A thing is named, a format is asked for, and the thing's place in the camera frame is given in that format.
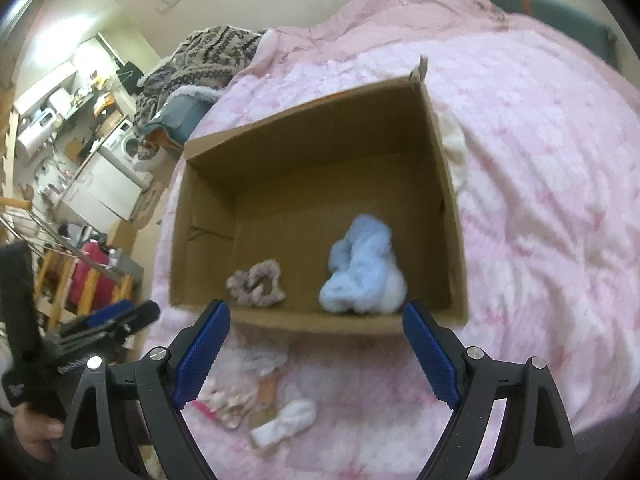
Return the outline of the person's left hand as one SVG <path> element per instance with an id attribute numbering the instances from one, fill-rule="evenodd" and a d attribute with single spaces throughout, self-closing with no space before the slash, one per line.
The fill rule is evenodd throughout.
<path id="1" fill-rule="evenodd" d="M 21 404 L 13 417 L 17 441 L 35 460 L 53 463 L 58 456 L 54 441 L 63 437 L 64 425 L 57 419 L 37 413 L 28 403 Z"/>

